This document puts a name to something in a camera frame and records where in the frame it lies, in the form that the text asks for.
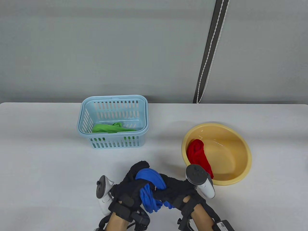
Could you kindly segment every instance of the white controller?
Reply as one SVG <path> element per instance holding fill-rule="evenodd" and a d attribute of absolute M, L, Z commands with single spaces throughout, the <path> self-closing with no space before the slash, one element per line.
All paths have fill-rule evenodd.
<path fill-rule="evenodd" d="M 111 190 L 114 182 L 103 175 L 96 184 L 96 197 L 98 199 L 100 209 L 105 216 L 108 216 L 110 214 L 108 208 L 112 202 L 112 196 L 109 191 Z"/>
<path fill-rule="evenodd" d="M 186 168 L 186 178 L 196 185 L 207 198 L 214 198 L 215 190 L 210 174 L 198 164 L 191 164 Z"/>

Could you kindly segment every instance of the hand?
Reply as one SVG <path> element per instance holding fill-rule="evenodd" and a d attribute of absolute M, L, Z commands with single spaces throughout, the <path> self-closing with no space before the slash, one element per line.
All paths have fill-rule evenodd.
<path fill-rule="evenodd" d="M 188 180 L 177 180 L 172 177 L 168 177 L 164 174 L 160 174 L 166 183 L 167 188 L 165 190 L 158 190 L 153 192 L 153 197 L 156 200 L 168 201 L 170 204 L 175 206 L 177 209 L 180 209 L 178 204 L 175 204 L 175 201 L 178 200 L 178 203 L 187 202 L 191 195 L 195 195 L 197 191 L 195 190 L 195 185 L 190 183 Z"/>
<path fill-rule="evenodd" d="M 140 189 L 149 183 L 147 180 L 135 180 L 136 174 L 144 168 L 149 168 L 150 165 L 146 161 L 140 161 L 134 164 L 129 172 L 124 177 L 120 184 L 115 184 L 110 193 L 114 197 L 114 201 L 121 201 L 123 205 L 131 211 L 136 211 L 141 205 Z"/>

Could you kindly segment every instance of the white rope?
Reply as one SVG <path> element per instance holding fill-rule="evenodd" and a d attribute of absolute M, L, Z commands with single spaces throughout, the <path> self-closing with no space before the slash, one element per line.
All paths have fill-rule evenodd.
<path fill-rule="evenodd" d="M 204 86 L 204 89 L 203 89 L 203 93 L 202 93 L 202 95 L 201 95 L 201 97 L 200 97 L 200 100 L 198 100 L 198 99 L 199 99 L 200 84 L 201 84 L 203 72 L 204 72 L 205 66 L 206 66 L 206 64 L 207 64 L 207 62 L 208 62 L 208 59 L 209 59 L 209 55 L 210 55 L 210 51 L 211 51 L 211 47 L 212 47 L 212 42 L 213 42 L 213 39 L 214 39 L 214 36 L 215 36 L 215 33 L 216 33 L 216 29 L 217 29 L 217 26 L 218 26 L 218 22 L 219 22 L 220 14 L 221 14 L 221 11 L 222 11 L 222 6 L 223 6 L 223 4 L 224 4 L 224 0 L 222 0 L 222 2 L 221 2 L 221 6 L 220 6 L 220 10 L 219 10 L 219 14 L 218 14 L 218 18 L 217 18 L 215 30 L 214 30 L 213 37 L 212 37 L 211 42 L 210 42 L 210 47 L 209 47 L 208 56 L 206 57 L 205 64 L 204 64 L 204 67 L 203 67 L 203 70 L 202 70 L 202 73 L 201 73 L 201 76 L 200 76 L 200 81 L 199 81 L 199 85 L 198 85 L 198 92 L 197 92 L 197 103 L 200 103 L 200 102 L 201 102 L 201 99 L 202 99 L 202 97 L 203 97 L 203 95 L 204 95 L 205 89 L 206 89 L 206 87 L 207 87 L 207 85 L 208 85 L 209 75 L 210 75 L 210 73 L 211 73 L 212 64 L 213 64 L 214 56 L 215 56 L 215 53 L 216 53 L 217 45 L 218 45 L 218 43 L 219 43 L 219 39 L 220 39 L 220 35 L 221 35 L 221 32 L 222 32 L 222 28 L 223 28 L 224 23 L 225 23 L 225 18 L 226 18 L 226 15 L 227 15 L 227 10 L 228 10 L 228 6 L 229 6 L 229 2 L 230 2 L 230 1 L 228 1 L 227 8 L 226 8 L 226 12 L 225 12 L 225 15 L 224 15 L 224 19 L 223 19 L 222 24 L 221 24 L 221 28 L 220 28 L 218 40 L 217 40 L 217 43 L 216 43 L 216 46 L 215 46 L 213 58 L 212 58 L 212 61 L 211 61 L 211 66 L 210 66 L 209 73 L 208 73 L 208 76 L 207 76 L 207 79 L 206 79 L 206 83 L 205 83 L 205 86 Z"/>

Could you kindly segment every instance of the light blue plastic basket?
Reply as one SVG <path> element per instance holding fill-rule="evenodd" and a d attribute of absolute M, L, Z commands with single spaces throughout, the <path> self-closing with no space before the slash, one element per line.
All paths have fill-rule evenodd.
<path fill-rule="evenodd" d="M 96 124 L 116 122 L 136 131 L 92 133 Z M 81 104 L 77 130 L 95 149 L 140 147 L 148 129 L 148 101 L 141 95 L 93 96 Z"/>

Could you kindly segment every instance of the yellow plastic basin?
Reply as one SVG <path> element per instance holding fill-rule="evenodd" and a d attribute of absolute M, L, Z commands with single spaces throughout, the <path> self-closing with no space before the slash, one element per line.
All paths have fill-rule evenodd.
<path fill-rule="evenodd" d="M 182 156 L 190 165 L 186 150 L 195 139 L 204 143 L 204 152 L 213 174 L 213 184 L 231 185 L 242 180 L 251 168 L 251 152 L 245 140 L 221 124 L 200 124 L 192 128 L 182 142 Z"/>

